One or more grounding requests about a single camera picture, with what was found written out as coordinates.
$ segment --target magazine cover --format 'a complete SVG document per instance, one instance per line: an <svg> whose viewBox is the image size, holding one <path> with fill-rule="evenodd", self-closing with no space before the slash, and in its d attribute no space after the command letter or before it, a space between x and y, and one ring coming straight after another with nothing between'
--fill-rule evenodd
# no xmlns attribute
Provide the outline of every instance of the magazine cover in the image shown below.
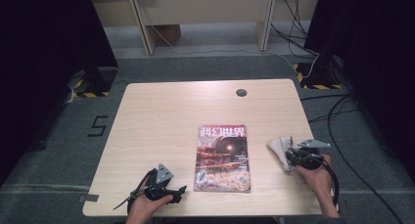
<svg viewBox="0 0 415 224"><path fill-rule="evenodd" d="M203 125L199 128L195 192L250 192L247 127Z"/></svg>

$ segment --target gray carpet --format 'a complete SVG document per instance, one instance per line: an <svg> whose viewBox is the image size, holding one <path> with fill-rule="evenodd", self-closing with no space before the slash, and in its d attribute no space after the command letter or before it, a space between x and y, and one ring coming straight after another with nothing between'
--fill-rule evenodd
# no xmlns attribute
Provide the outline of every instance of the gray carpet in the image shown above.
<svg viewBox="0 0 415 224"><path fill-rule="evenodd" d="M294 56L290 63L309 61ZM118 60L119 70L111 93L105 98L75 98L62 108L46 142L46 149L27 152L0 190L0 223L121 223L124 217L85 217L78 199L88 192L113 124L115 114L128 83L290 78L302 99L340 95L343 90L305 90L296 73L277 56L163 58ZM341 97L303 100L309 120L327 115ZM314 138L337 143L348 163L379 192L403 223L415 223L415 186L399 161L383 150L382 140L361 107L347 98L343 113L310 122ZM106 125L91 128L97 123ZM397 223L387 207L352 172L336 147L325 150L333 157L341 194L341 216L347 223ZM315 223L319 216L285 217L285 223ZM177 218L164 223L272 223L271 218Z"/></svg>

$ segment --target table top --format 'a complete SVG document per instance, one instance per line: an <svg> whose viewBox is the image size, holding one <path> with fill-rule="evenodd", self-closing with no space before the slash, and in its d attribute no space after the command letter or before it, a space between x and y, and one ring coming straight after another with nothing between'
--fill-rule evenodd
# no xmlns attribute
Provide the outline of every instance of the table top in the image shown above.
<svg viewBox="0 0 415 224"><path fill-rule="evenodd" d="M247 91L245 97L237 90ZM245 124L250 193L194 192L198 129L203 124ZM290 79L221 80L129 84L85 202L87 216L126 216L113 210L145 174L164 164L173 174L167 188L187 185L180 203L155 216L285 216L321 214L299 174L286 173L266 143L282 136L312 138Z"/></svg>

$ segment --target brown box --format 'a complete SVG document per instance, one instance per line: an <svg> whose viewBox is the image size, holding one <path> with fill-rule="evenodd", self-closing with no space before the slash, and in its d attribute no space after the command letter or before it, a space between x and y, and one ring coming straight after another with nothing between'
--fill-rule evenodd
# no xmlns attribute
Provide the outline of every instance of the brown box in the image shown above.
<svg viewBox="0 0 415 224"><path fill-rule="evenodd" d="M180 24L155 25L154 28L171 45L173 45L181 35ZM156 32L154 32L154 35L157 44L165 42Z"/></svg>

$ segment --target hand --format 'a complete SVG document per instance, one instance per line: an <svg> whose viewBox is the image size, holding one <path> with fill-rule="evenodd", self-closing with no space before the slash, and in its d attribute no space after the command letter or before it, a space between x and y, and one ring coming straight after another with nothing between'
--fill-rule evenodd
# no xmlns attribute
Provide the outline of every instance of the hand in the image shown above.
<svg viewBox="0 0 415 224"><path fill-rule="evenodd" d="M126 224L144 224L161 206L171 202L172 195L165 196L157 201L150 201L143 193L140 193L131 205Z"/></svg>
<svg viewBox="0 0 415 224"><path fill-rule="evenodd" d="M328 155L322 157L331 165L331 158ZM339 217L339 214L333 205L333 198L331 195L332 176L323 167L309 170L300 165L296 166L296 170L302 175L306 184L312 189L318 202L320 203L321 212L326 217Z"/></svg>

